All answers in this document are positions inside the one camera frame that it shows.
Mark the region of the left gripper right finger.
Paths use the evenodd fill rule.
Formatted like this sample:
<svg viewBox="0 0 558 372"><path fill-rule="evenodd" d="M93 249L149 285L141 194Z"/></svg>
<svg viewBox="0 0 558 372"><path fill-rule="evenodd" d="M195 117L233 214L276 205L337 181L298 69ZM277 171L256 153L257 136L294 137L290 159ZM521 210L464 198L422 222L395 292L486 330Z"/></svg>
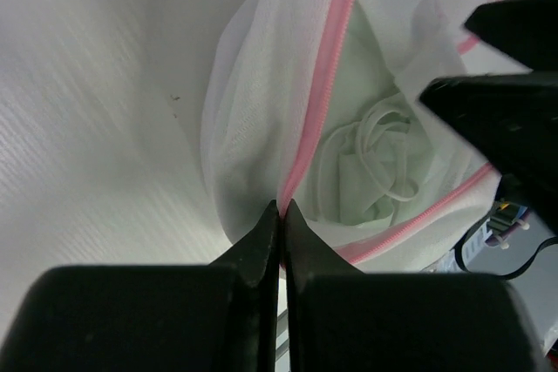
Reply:
<svg viewBox="0 0 558 372"><path fill-rule="evenodd" d="M367 274L290 203L282 222L294 371L549 371L525 305L493 274Z"/></svg>

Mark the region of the white mesh laundry bag pink zipper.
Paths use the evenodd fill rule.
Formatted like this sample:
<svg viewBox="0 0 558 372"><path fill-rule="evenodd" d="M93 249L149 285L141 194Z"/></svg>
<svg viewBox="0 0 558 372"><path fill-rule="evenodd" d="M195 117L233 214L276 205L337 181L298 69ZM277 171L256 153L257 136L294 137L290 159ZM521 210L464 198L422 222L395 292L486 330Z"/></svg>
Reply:
<svg viewBox="0 0 558 372"><path fill-rule="evenodd" d="M440 194L390 227L308 219L297 200L322 137L345 33L359 4L396 86L444 170ZM201 119L203 177L238 241L270 202L291 201L309 227L366 270L417 271L442 258L493 204L497 172L420 103L435 78L465 73L440 0L246 0L218 43Z"/></svg>

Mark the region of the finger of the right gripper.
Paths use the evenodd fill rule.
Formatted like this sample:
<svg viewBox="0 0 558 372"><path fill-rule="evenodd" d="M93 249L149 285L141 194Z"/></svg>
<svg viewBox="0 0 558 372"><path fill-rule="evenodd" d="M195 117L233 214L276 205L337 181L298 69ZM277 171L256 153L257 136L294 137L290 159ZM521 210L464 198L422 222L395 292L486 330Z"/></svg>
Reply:
<svg viewBox="0 0 558 372"><path fill-rule="evenodd" d="M547 227L557 230L557 75L434 79L420 102L479 151Z"/></svg>
<svg viewBox="0 0 558 372"><path fill-rule="evenodd" d="M533 71L557 70L557 0L484 3L464 27Z"/></svg>

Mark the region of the mint green bra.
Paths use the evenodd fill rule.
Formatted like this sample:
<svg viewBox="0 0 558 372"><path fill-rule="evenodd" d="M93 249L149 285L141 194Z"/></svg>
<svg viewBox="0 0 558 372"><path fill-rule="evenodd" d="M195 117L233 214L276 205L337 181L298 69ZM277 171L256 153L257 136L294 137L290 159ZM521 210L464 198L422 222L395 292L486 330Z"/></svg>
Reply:
<svg viewBox="0 0 558 372"><path fill-rule="evenodd" d="M430 206L443 178L431 140L354 5L322 137L296 196L305 216L390 227Z"/></svg>

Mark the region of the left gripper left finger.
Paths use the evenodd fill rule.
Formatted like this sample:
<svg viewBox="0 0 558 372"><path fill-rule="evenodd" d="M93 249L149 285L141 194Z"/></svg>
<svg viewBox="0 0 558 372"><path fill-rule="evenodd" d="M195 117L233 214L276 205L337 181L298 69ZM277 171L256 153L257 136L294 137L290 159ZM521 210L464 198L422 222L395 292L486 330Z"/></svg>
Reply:
<svg viewBox="0 0 558 372"><path fill-rule="evenodd" d="M271 371L279 214L207 265L54 267L25 295L4 371Z"/></svg>

